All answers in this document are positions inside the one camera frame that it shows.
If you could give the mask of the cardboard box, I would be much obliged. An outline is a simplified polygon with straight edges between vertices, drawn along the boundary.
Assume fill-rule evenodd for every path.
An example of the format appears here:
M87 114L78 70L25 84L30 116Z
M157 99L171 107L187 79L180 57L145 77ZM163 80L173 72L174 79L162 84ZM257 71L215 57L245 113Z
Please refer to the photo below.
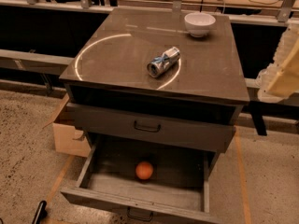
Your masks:
M87 157L91 147L82 130L75 128L75 121L67 107L69 96L66 94L56 106L45 127L51 126L54 135L55 150L59 153Z

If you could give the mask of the orange fruit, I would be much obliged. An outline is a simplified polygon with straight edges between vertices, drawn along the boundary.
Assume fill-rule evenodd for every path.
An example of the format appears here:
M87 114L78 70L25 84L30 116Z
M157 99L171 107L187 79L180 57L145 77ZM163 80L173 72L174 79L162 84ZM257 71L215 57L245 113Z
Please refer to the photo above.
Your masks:
M135 168L136 176L141 180L148 180L153 174L153 166L150 162L142 161Z

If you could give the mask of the crushed silver blue can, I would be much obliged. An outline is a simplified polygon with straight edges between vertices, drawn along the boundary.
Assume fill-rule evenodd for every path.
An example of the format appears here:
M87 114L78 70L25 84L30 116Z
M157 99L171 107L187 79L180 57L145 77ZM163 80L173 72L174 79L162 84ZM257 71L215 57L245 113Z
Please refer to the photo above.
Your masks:
M148 63L147 69L151 77L159 77L168 71L180 59L180 51L177 47L166 50L160 56Z

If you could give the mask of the black object on floor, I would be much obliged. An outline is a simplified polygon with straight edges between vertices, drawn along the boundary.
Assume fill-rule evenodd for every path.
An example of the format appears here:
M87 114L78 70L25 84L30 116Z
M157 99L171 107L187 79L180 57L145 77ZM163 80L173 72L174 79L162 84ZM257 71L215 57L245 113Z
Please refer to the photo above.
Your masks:
M41 220L47 216L48 212L46 210L46 206L46 201L41 201L39 203L32 224L40 224Z

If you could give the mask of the white ceramic bowl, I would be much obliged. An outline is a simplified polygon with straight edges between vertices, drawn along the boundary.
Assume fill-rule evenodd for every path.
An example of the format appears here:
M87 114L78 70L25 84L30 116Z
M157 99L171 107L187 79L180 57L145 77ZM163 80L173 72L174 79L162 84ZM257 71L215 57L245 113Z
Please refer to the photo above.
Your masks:
M184 17L185 27L193 37L206 36L216 23L216 19L203 12L189 13Z

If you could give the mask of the closed grey top drawer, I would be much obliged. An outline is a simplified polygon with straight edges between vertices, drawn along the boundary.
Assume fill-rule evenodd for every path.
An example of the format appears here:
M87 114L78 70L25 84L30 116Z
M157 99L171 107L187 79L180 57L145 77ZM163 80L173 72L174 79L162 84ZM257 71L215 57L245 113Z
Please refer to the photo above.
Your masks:
M235 127L186 119L151 116L117 109L68 103L67 107L77 128L86 132L118 136L176 147L225 152L234 135ZM134 121L141 125L161 125L158 133L136 130Z

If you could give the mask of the grey metal rail frame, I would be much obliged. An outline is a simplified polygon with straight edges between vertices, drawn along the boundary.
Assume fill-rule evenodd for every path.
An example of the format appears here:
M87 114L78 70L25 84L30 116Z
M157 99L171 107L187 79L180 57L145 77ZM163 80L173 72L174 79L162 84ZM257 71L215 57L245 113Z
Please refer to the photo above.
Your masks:
M72 58L0 49L0 67L59 76Z

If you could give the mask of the open grey middle drawer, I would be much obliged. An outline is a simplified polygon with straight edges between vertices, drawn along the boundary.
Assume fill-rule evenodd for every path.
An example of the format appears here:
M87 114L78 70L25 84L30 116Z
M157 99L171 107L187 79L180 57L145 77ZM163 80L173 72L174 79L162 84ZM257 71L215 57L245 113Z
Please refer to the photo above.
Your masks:
M141 180L136 166L150 162ZM221 224L209 214L209 169L205 151L101 135L77 184L62 190L72 204L127 216L127 208L153 213L162 224Z

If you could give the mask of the dark grey drawer cabinet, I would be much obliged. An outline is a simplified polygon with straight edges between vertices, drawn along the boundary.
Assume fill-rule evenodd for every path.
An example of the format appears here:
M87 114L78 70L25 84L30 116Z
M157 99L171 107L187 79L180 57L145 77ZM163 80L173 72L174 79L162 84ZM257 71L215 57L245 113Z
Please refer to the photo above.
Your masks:
M249 95L230 21L194 38L184 17L114 9L60 77L70 103L234 126ZM148 63L172 47L178 62L151 77Z

